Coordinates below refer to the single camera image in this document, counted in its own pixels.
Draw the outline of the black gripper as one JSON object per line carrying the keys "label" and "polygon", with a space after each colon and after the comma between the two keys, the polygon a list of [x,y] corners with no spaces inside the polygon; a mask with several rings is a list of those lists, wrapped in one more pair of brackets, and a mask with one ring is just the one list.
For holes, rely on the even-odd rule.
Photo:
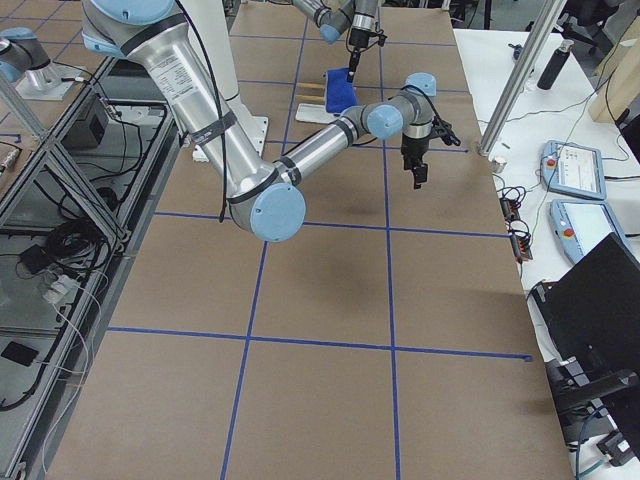
{"label": "black gripper", "polygon": [[406,134],[402,135],[403,169],[412,173],[414,189],[421,189],[427,182],[427,165],[423,161],[423,156],[428,152],[429,143],[430,140],[427,137],[413,138]]}
{"label": "black gripper", "polygon": [[347,45],[353,50],[350,51],[350,59],[347,73],[347,81],[353,82],[360,62],[361,52],[369,47],[371,31],[369,29],[361,29],[351,27],[347,38]]}

